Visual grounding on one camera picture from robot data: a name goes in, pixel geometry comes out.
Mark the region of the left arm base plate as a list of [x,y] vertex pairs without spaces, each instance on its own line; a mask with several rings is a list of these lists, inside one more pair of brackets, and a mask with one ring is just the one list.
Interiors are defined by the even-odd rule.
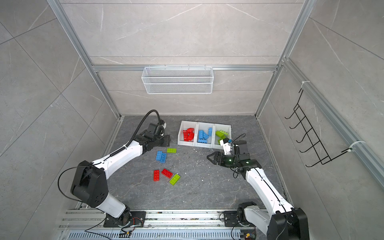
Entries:
[[107,214],[106,217],[107,218],[104,221],[103,225],[104,228],[142,226],[146,219],[146,212],[124,212],[119,218],[114,218],[111,215]]

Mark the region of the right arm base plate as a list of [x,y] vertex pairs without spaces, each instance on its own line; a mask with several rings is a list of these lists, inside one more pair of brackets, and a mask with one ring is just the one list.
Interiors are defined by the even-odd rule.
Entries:
[[241,223],[238,211],[223,211],[220,220],[224,222],[225,227],[234,227]]

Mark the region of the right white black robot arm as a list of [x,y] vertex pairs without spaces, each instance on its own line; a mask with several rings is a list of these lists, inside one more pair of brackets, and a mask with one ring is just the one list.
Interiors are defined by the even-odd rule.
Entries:
[[242,176],[256,191],[265,209],[254,202],[240,204],[236,221],[232,226],[253,225],[269,240],[308,240],[310,238],[308,218],[300,208],[294,208],[273,186],[260,163],[252,159],[247,142],[224,139],[223,151],[207,156],[214,165],[229,168],[234,176]]

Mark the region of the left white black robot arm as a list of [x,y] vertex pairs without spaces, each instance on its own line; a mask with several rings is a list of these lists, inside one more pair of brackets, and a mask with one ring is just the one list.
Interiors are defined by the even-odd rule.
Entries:
[[92,208],[103,211],[119,225],[126,225],[130,208],[110,194],[107,180],[131,160],[155,147],[168,147],[170,136],[165,135],[166,123],[150,124],[140,134],[111,154],[93,162],[79,163],[71,186],[71,194]]

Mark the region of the white left plastic bin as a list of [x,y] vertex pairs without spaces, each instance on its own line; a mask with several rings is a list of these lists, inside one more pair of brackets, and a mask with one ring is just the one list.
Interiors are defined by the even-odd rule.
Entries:
[[178,145],[195,147],[198,137],[198,123],[182,121],[178,133]]

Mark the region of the blue lego brick pair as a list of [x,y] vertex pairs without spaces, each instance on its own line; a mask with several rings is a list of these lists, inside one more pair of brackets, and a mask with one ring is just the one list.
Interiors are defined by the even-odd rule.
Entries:
[[163,152],[162,151],[157,151],[156,161],[161,161],[162,157],[163,157]]
[[161,158],[160,158],[160,163],[165,163],[166,162],[166,158],[167,158],[167,154],[166,153],[162,153]]

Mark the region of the red arch lego piece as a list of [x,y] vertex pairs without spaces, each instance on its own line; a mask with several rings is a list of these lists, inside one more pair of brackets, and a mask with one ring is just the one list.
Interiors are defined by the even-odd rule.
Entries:
[[192,141],[193,141],[193,140],[192,140],[192,141],[188,141],[188,140],[187,140],[187,138],[188,138],[188,133],[187,133],[187,131],[183,131],[183,136],[184,136],[184,141],[185,141],[185,142],[192,142]]

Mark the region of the white middle plastic bin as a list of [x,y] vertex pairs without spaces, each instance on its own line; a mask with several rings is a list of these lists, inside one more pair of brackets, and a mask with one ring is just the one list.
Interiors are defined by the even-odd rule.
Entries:
[[195,131],[196,147],[212,148],[214,144],[214,124],[198,122]]

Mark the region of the white right plastic bin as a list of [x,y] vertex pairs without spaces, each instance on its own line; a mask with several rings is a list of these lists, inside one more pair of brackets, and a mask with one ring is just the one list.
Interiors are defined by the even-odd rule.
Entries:
[[214,124],[213,127],[213,136],[212,136],[212,148],[222,150],[222,146],[220,145],[220,140],[226,137],[228,139],[232,138],[232,127],[231,125],[223,125],[223,124]]

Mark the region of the white plastic bin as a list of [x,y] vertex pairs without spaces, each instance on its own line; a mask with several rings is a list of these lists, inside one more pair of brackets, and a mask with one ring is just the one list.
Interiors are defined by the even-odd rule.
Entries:
[[198,122],[195,131],[196,147],[212,148],[214,144],[214,124]]
[[198,137],[198,123],[182,121],[178,133],[178,145],[195,147]]
[[231,125],[223,125],[223,124],[214,124],[213,127],[213,136],[212,136],[212,148],[222,150],[222,146],[220,145],[220,140],[226,137],[228,139],[232,138],[232,127]]

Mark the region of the red lego brick small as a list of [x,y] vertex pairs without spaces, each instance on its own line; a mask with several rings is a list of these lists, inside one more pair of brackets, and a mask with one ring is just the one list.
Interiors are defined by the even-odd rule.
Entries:
[[165,177],[167,177],[168,179],[171,179],[173,177],[173,173],[170,172],[169,170],[167,169],[163,169],[162,172],[161,172]]

